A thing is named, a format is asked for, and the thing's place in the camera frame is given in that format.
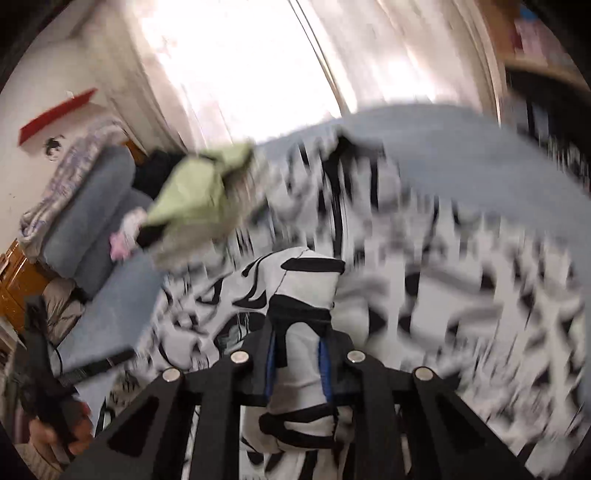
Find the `person's left hand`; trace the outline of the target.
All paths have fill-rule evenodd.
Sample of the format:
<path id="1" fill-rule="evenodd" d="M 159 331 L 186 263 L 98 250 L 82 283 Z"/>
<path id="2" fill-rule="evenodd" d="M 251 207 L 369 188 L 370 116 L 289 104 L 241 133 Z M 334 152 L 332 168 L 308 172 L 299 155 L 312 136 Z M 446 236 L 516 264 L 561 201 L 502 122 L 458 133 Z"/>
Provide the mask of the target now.
<path id="1" fill-rule="evenodd" d="M 68 445 L 69 451 L 74 455 L 81 454 L 93 440 L 93 425 L 90 419 L 90 407 L 81 401 L 76 401 L 78 410 L 78 422 L 71 429 L 75 441 Z M 34 418 L 29 422 L 30 443 L 38 453 L 49 462 L 57 462 L 53 448 L 60 444 L 53 428 Z"/>

